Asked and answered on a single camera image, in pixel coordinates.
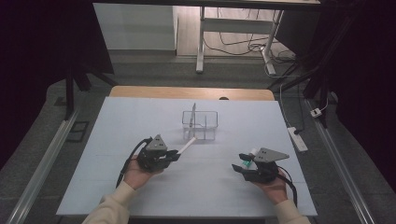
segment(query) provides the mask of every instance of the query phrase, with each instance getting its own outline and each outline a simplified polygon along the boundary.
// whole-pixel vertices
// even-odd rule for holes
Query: forearm
[[[135,195],[136,191],[121,181],[115,192],[104,196],[83,223],[128,223],[128,206]]]
[[[279,224],[309,224],[307,217],[302,216],[292,200],[286,200],[275,206]]]

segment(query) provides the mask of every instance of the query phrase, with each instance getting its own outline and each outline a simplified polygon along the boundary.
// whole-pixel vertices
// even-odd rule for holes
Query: power strip
[[[297,147],[297,150],[299,152],[305,152],[308,150],[308,148],[306,147],[303,138],[301,138],[301,136],[299,134],[295,134],[294,131],[296,131],[296,128],[294,127],[290,127],[288,128],[291,140],[293,140],[294,145]]]

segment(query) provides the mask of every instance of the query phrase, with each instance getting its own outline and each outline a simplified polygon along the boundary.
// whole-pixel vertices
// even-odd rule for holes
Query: person's left hand
[[[129,162],[123,181],[133,189],[140,189],[149,181],[152,176],[162,173],[163,170],[155,173],[144,171],[140,169],[136,157],[137,156],[133,156],[131,162]]]

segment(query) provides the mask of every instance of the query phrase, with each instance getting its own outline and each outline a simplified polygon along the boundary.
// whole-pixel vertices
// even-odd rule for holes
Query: plug
[[[316,108],[314,110],[311,110],[311,115],[312,117],[317,118],[321,115],[321,111],[319,110],[319,108]]]

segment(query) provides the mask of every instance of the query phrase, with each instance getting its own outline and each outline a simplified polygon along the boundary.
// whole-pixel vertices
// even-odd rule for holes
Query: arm
[[[288,199],[286,183],[277,178],[269,184],[253,183],[259,187],[274,204],[279,224],[309,224],[307,217],[302,216],[292,200]]]
[[[123,181],[120,182],[114,193],[104,196],[100,204],[85,218],[83,223],[128,223],[129,202],[136,195],[136,190],[143,187],[156,174],[158,173],[142,171],[133,158]]]

